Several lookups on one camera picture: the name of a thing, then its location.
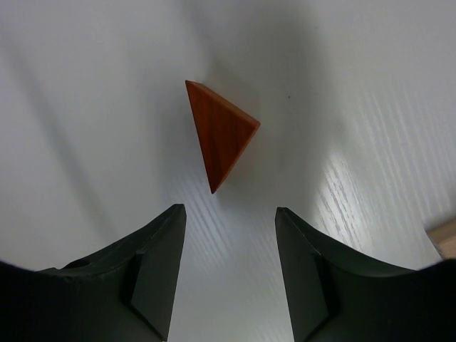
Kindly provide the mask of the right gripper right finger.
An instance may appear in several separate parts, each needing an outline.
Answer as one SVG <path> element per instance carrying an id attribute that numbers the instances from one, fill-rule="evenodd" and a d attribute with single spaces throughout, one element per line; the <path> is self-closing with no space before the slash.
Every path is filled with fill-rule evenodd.
<path id="1" fill-rule="evenodd" d="M 453 341 L 455 260 L 420 270 L 374 259 L 290 209 L 275 216 L 295 341 Z"/>

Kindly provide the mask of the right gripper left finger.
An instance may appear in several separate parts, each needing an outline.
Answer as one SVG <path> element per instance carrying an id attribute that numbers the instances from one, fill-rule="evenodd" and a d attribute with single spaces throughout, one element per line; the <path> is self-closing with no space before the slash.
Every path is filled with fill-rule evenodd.
<path id="1" fill-rule="evenodd" d="M 174 204 L 62 269 L 2 263 L 1 339 L 166 341 L 185 227 L 185 207 Z"/>

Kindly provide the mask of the light wood plank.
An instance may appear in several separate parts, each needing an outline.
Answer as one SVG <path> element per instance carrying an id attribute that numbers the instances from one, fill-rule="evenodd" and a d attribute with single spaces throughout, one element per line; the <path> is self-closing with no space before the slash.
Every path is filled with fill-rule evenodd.
<path id="1" fill-rule="evenodd" d="M 443 259 L 456 257 L 455 226 L 455 218 L 452 218 L 427 230 L 430 241 Z"/>

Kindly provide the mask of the red-brown triangle block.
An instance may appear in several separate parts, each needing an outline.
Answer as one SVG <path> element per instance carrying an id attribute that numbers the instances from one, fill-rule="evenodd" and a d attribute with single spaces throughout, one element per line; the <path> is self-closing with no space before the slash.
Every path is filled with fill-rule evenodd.
<path id="1" fill-rule="evenodd" d="M 250 143 L 260 122 L 207 86 L 185 81 L 209 188 L 214 194 Z"/>

